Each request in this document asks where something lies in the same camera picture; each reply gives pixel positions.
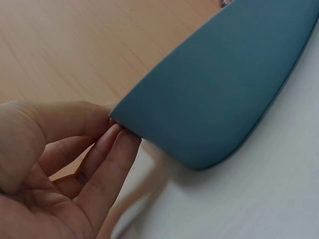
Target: finger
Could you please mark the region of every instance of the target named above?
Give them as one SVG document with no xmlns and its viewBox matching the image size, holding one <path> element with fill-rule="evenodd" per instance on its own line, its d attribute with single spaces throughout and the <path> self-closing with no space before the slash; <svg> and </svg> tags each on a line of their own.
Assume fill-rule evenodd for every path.
<svg viewBox="0 0 319 239">
<path fill-rule="evenodd" d="M 109 127 L 115 124 L 110 120 Z M 98 136 L 74 136 L 48 144 L 38 160 L 48 177 L 69 165 L 89 146 L 98 140 Z"/>
<path fill-rule="evenodd" d="M 75 198 L 96 235 L 120 192 L 140 144 L 139 137 L 128 130 L 122 131 L 106 159 Z"/>
<path fill-rule="evenodd" d="M 108 108 L 88 102 L 0 105 L 0 188 L 14 193 L 46 144 L 97 135 L 105 132 L 108 124 Z"/>
<path fill-rule="evenodd" d="M 78 196 L 83 186 L 105 160 L 122 130 L 120 125 L 113 125 L 90 149 L 74 174 L 53 181 L 62 194 L 71 199 Z"/>
</svg>

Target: hand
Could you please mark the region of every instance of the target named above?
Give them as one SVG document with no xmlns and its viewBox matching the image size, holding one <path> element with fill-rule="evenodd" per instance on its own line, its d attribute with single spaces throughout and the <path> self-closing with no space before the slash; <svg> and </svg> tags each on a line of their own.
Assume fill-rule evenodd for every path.
<svg viewBox="0 0 319 239">
<path fill-rule="evenodd" d="M 0 105 L 1 238 L 95 238 L 141 139 L 86 102 Z M 49 177 L 90 145 L 74 174 Z"/>
</svg>

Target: teal rubber case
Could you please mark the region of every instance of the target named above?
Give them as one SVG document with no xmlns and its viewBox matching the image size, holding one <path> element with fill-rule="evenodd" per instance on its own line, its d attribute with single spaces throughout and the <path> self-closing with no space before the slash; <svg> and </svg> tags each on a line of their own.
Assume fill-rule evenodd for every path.
<svg viewBox="0 0 319 239">
<path fill-rule="evenodd" d="M 234 152 L 293 70 L 318 0 L 235 0 L 154 67 L 111 117 L 193 169 Z"/>
</svg>

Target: light wood surface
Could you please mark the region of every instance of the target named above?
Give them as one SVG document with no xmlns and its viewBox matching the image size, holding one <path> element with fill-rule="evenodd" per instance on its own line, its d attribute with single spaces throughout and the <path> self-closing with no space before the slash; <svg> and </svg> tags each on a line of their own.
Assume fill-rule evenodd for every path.
<svg viewBox="0 0 319 239">
<path fill-rule="evenodd" d="M 218 10 L 215 0 L 0 0 L 0 103 L 118 101 Z"/>
</svg>

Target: white surface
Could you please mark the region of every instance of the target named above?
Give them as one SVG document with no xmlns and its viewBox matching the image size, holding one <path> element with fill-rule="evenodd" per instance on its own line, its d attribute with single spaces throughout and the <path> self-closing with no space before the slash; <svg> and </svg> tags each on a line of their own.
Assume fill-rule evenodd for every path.
<svg viewBox="0 0 319 239">
<path fill-rule="evenodd" d="M 151 154 L 140 151 L 114 208 L 142 199 L 128 203 L 114 238 L 319 238 L 319 24 L 276 102 L 231 158 L 194 172 L 146 147 Z"/>
</svg>

